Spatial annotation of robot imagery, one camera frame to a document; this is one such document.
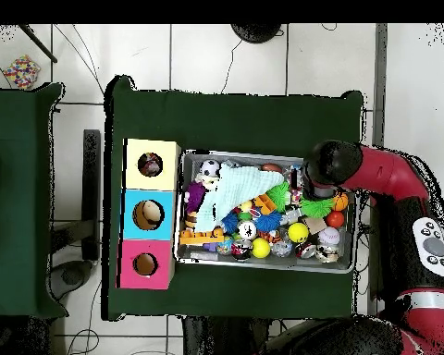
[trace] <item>light blue cloth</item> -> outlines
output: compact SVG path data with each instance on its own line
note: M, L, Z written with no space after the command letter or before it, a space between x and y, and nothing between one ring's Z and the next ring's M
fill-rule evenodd
M253 166L230 168L222 164L217 190L205 193L197 212L195 231L211 231L235 207L271 190L284 181L278 172L260 171Z

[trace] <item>green tablecloth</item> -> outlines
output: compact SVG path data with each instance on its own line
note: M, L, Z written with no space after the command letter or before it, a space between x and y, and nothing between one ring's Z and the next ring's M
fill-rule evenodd
M46 290L50 116L61 84L0 90L0 314L59 317Z
M263 318L351 314L352 272L177 263L169 290L116 288L119 193L123 138L176 141L182 149L304 157L326 139L358 141L362 106L359 92L340 98L137 92L127 77L115 78L105 92L104 208L111 207L111 214L105 213L104 242L110 238L110 249L103 250L103 284L108 292L103 316L107 312L111 318L121 313Z

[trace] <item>circular hole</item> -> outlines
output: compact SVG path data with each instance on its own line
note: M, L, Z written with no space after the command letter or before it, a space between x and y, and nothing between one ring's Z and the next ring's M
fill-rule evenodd
M138 159L137 167L145 177L156 177L163 171L163 159L156 153L144 153Z
M151 253L139 254L133 260L133 269L138 275L150 276L158 268L156 258Z
M133 223L141 230L156 230L164 219L163 206L154 200L141 201L133 208Z

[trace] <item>green table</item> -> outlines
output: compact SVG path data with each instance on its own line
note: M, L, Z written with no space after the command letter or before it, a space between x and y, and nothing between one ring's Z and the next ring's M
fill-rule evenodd
M176 141L182 149L304 157L326 139L358 141L362 107L359 92L340 98L137 92L128 77L116 77L105 93L104 243L110 241L110 246L103 248L103 284L108 293L102 302L103 317L122 313L296 319L350 315L353 272L177 263L166 291L116 288L122 140Z

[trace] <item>orange ball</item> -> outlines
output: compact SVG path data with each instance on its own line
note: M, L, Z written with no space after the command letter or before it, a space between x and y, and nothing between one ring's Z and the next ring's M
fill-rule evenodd
M342 211L347 208L347 204L349 204L349 199L345 193L339 193L337 196L334 196L334 206L332 209L334 211Z
M328 226L339 228L344 224L344 214L341 211L332 211L326 216L326 223Z

